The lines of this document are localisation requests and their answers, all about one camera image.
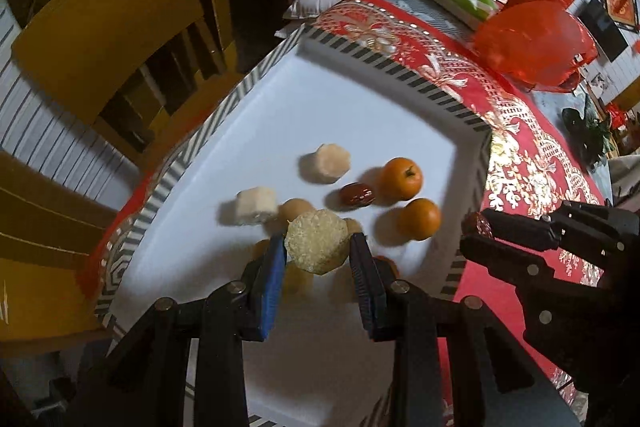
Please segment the red jujube date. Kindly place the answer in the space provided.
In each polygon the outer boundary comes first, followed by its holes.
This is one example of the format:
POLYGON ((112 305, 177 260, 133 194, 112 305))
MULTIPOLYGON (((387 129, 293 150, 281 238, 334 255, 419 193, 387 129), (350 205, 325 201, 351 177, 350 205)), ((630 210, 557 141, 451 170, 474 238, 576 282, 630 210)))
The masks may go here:
POLYGON ((478 235, 485 237, 485 239, 492 239, 494 234, 491 231, 491 225, 483 213, 470 212, 468 213, 461 223, 462 236, 478 235))

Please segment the pale rock sugar piece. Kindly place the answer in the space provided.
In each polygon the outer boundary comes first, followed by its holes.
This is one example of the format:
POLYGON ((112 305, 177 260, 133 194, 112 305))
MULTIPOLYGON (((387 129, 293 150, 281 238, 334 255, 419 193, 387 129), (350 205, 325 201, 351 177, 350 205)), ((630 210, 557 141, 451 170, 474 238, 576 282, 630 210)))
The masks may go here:
POLYGON ((312 210, 288 224, 284 247, 298 269, 324 275, 345 262, 349 236, 347 223, 334 212, 312 210))

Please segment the orange kumquat in tray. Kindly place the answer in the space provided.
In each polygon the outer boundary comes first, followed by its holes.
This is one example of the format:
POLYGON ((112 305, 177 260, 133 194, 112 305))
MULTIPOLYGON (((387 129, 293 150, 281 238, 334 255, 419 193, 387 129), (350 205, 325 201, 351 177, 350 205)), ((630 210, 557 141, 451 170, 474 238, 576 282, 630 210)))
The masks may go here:
POLYGON ((442 224, 439 207, 431 199, 418 198, 401 208, 397 226, 402 236, 422 242, 432 237, 442 224))
POLYGON ((423 173, 418 164, 405 157, 387 161, 378 176, 378 191, 388 200, 409 200, 423 186, 423 173))

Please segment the red jujube in tray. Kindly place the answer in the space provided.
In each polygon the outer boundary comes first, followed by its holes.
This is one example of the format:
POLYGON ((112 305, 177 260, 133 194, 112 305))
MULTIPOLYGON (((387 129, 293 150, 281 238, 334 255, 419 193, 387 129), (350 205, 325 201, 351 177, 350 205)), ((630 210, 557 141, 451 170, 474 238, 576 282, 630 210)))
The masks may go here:
POLYGON ((361 182, 349 183, 343 186, 338 191, 338 197, 341 204, 349 208, 366 207, 375 200, 373 188, 361 182))

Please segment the tan longan in tray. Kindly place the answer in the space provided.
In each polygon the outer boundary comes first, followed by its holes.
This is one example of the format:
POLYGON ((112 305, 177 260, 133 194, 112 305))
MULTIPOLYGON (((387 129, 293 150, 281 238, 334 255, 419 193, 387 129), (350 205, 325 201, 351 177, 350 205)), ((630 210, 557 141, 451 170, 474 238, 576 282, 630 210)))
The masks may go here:
POLYGON ((309 211, 314 211, 314 206, 308 200, 291 198, 279 206, 279 219, 284 223, 292 222, 309 211))

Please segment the white tray striped rim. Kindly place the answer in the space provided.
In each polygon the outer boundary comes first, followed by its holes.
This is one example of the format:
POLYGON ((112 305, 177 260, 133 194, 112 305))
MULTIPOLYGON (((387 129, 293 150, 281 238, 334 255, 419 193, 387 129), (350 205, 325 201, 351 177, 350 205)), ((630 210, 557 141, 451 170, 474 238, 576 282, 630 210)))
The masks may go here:
MULTIPOLYGON (((321 29, 281 43, 160 170, 132 229, 115 247, 96 306, 124 335, 160 297, 203 298, 238 277, 267 225, 237 225, 232 202, 264 186, 280 202, 334 208, 337 183, 316 181, 323 144, 350 156, 344 183, 396 157, 422 169, 421 196, 442 212, 431 238, 397 236, 393 208, 352 212, 371 251, 449 299, 464 268, 463 217, 480 207, 491 131, 447 93, 381 54, 321 29)), ((364 331, 349 269, 314 277, 282 299, 268 339, 244 348, 250 413, 285 426, 358 426, 383 404, 393 348, 364 331)))

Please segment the dark green leafy vegetable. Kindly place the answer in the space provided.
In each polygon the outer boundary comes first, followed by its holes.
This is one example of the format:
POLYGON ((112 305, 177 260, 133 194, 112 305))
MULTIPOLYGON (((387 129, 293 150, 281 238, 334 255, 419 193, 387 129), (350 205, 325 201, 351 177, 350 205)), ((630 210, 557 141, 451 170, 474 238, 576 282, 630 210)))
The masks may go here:
POLYGON ((600 164, 608 151, 608 140, 611 138, 611 116, 603 120, 588 118, 589 100, 585 101, 584 115, 573 107, 562 109, 561 118, 567 131, 567 143, 582 168, 592 170, 600 164))

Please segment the red plastic bag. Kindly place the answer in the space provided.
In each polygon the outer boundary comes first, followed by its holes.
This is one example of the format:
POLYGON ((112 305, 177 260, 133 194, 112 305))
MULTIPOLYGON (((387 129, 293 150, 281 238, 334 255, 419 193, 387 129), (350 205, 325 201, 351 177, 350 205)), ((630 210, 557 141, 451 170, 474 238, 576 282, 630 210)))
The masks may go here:
POLYGON ((552 1, 506 8, 475 31, 473 49, 495 72, 540 91, 566 91, 598 56, 586 26, 552 1))

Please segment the white lace tablecloth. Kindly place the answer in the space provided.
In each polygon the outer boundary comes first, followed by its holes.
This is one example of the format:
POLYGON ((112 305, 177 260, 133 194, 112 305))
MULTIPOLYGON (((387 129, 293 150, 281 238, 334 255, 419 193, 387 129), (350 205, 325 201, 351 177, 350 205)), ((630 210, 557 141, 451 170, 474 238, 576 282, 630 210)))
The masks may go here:
MULTIPOLYGON (((439 30, 446 36, 453 38, 454 41, 461 43, 465 48, 472 50, 473 31, 465 25, 457 17, 450 14, 439 4, 433 0, 386 0, 407 13, 416 16, 419 20, 423 20, 430 26, 439 30)), ((580 156, 577 145, 574 143, 570 132, 564 124, 562 110, 566 108, 574 108, 579 116, 594 116, 594 107, 591 102, 587 101, 587 95, 584 89, 577 88, 572 93, 558 93, 546 91, 526 91, 521 86, 508 81, 508 86, 513 87, 518 94, 524 95, 527 101, 533 102, 541 111, 542 115, 548 119, 551 126, 559 132, 562 138, 567 142, 568 151, 573 159, 576 159, 578 166, 583 172, 588 172, 593 176, 594 182, 601 193, 611 198, 611 179, 608 166, 605 159, 598 160, 592 167, 588 167, 580 156)))

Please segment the wall television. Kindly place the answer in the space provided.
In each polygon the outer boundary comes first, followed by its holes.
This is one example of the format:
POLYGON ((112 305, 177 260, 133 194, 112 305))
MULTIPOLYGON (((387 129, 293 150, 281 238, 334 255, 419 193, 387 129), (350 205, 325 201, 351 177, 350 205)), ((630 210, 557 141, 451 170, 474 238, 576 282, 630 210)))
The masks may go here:
POLYGON ((615 25, 600 0, 589 0, 584 3, 577 16, 611 63, 628 48, 620 28, 615 25))

